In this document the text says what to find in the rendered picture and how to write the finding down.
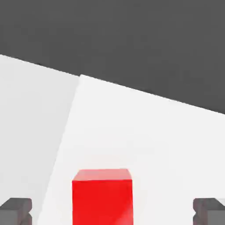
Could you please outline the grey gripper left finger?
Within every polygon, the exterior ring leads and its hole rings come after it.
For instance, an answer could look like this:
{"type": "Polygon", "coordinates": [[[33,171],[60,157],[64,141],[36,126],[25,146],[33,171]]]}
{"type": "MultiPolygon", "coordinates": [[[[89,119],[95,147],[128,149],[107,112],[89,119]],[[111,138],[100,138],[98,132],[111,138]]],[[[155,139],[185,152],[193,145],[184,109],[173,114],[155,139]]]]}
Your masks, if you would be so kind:
{"type": "Polygon", "coordinates": [[[0,225],[33,225],[30,198],[9,198],[0,206],[0,225]]]}

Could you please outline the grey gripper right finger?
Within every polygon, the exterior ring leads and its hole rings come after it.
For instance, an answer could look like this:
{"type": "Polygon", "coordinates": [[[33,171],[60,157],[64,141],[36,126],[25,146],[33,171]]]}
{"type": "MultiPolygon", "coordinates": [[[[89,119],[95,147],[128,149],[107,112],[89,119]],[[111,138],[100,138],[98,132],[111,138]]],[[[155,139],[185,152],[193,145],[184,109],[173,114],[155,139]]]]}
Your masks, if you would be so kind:
{"type": "Polygon", "coordinates": [[[193,209],[193,225],[225,225],[225,206],[216,198],[195,198],[193,209]]]}

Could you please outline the small red cube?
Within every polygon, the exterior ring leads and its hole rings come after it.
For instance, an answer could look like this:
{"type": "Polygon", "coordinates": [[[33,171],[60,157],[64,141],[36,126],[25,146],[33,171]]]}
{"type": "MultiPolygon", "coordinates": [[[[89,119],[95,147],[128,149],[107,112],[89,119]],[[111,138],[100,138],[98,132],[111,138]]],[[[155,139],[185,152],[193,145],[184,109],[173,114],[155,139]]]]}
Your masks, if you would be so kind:
{"type": "Polygon", "coordinates": [[[128,169],[82,169],[72,181],[73,225],[134,225],[128,169]]]}

